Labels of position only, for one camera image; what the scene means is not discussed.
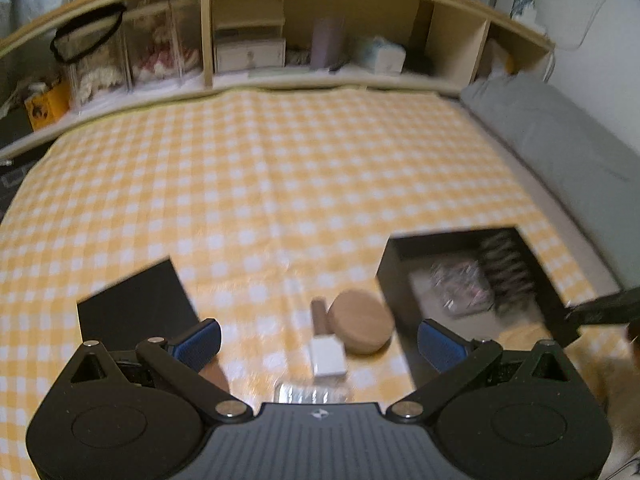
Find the clear plastic bag of parts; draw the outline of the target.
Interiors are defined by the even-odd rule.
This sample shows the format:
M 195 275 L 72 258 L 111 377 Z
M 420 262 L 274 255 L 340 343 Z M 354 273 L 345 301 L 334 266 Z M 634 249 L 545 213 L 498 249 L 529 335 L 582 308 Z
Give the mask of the clear plastic bag of parts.
M 410 284 L 424 312 L 437 310 L 465 318 L 491 310 L 494 293 L 474 260 L 435 262 L 410 273 Z

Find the black cardboard box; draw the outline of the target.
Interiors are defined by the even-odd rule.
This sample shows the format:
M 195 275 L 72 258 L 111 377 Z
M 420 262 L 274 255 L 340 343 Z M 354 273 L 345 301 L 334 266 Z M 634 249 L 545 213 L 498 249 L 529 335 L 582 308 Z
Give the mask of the black cardboard box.
M 566 347 L 579 337 L 550 276 L 514 226 L 388 239 L 376 279 L 392 310 L 417 386 L 436 376 L 420 355 L 419 324 L 432 318 L 464 339 L 499 339 L 541 325 Z

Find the small black box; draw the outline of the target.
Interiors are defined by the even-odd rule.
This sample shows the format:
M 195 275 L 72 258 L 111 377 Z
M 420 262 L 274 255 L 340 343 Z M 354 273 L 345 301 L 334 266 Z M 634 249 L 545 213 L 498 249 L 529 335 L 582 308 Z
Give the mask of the small black box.
M 166 258 L 77 304 L 81 338 L 110 351 L 132 350 L 146 338 L 178 336 L 200 319 Z

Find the round wooden disc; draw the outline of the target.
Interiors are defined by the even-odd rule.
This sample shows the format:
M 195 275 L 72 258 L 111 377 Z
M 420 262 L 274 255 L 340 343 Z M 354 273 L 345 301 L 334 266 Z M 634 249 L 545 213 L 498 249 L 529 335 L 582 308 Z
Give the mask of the round wooden disc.
M 392 311 L 362 289 L 340 292 L 328 311 L 329 326 L 347 352 L 370 356 L 390 342 L 395 329 Z

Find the clear plastic strip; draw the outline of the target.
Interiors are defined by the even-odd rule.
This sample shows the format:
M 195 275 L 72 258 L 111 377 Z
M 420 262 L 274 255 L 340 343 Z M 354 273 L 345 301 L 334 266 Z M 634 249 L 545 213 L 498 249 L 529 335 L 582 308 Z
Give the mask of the clear plastic strip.
M 343 404 L 349 399 L 349 388 L 303 382 L 278 382 L 273 393 L 273 401 L 281 404 Z

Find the grey pillow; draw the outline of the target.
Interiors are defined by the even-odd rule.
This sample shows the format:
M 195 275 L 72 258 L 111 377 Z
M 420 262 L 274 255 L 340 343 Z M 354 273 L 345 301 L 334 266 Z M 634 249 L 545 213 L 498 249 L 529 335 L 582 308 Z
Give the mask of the grey pillow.
M 541 180 L 625 287 L 639 284 L 639 155 L 529 74 L 479 79 L 462 104 Z

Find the yellow white checkered cloth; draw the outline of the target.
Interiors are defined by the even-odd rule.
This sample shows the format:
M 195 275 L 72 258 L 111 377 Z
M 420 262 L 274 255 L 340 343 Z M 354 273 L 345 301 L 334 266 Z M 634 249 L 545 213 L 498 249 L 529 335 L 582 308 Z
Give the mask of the yellow white checkered cloth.
M 1 223 L 1 474 L 80 343 L 76 304 L 170 259 L 224 334 L 232 390 L 308 370 L 309 303 L 375 290 L 395 233 L 516 226 L 568 302 L 593 293 L 484 133 L 431 93 L 232 91 L 64 134 Z

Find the yellow box on shelf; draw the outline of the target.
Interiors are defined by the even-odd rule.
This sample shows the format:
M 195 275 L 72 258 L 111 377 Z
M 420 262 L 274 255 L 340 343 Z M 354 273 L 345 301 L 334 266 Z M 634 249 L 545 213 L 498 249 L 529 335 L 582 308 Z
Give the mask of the yellow box on shelf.
M 55 124 L 70 109 L 70 86 L 62 81 L 47 92 L 26 100 L 25 108 L 32 130 Z

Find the white tissue box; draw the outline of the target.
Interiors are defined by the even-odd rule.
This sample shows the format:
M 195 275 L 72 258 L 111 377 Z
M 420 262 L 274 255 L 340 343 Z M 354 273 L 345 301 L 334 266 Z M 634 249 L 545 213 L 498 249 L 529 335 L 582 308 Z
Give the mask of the white tissue box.
M 404 68 L 406 50 L 383 37 L 362 37 L 354 42 L 352 59 L 374 74 L 399 75 Z

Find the clear doll display case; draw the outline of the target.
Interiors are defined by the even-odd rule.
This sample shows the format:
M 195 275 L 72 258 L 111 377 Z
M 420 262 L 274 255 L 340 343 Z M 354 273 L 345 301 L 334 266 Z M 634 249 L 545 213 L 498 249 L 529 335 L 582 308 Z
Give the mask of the clear doll display case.
M 178 86 L 202 70 L 200 0 L 134 0 L 122 21 L 124 56 L 103 47 L 62 65 L 70 106 L 99 106 L 113 94 Z

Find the wooden shelf unit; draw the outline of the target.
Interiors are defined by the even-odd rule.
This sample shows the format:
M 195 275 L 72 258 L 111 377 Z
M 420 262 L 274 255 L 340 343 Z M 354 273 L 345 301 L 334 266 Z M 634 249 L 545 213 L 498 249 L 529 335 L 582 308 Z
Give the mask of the wooden shelf unit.
M 28 78 L 51 75 L 66 81 L 50 42 L 56 30 L 76 16 L 110 3 L 134 0 L 75 0 L 35 18 L 1 41 L 1 70 L 21 70 Z M 345 20 L 340 60 L 310 68 L 311 36 L 317 18 Z M 324 89 L 360 86 L 381 90 L 433 90 L 457 96 L 487 68 L 495 52 L 506 55 L 509 72 L 538 72 L 554 47 L 540 32 L 511 20 L 476 0 L 200 0 L 202 70 L 178 86 L 113 94 L 99 106 L 68 112 L 55 124 L 32 130 L 6 144 L 1 158 L 45 144 L 93 118 L 154 103 L 209 96 L 234 87 Z M 380 36 L 406 50 L 399 75 L 374 74 L 352 59 L 354 42 Z M 239 40 L 284 38 L 283 67 L 217 73 L 214 47 Z

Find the purple cylinder container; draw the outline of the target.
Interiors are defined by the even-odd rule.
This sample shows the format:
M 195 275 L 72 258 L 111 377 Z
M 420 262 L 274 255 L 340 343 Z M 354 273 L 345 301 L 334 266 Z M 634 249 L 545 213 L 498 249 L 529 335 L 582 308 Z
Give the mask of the purple cylinder container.
M 341 58 L 344 37 L 344 18 L 317 18 L 311 36 L 310 68 L 323 70 L 335 65 Z

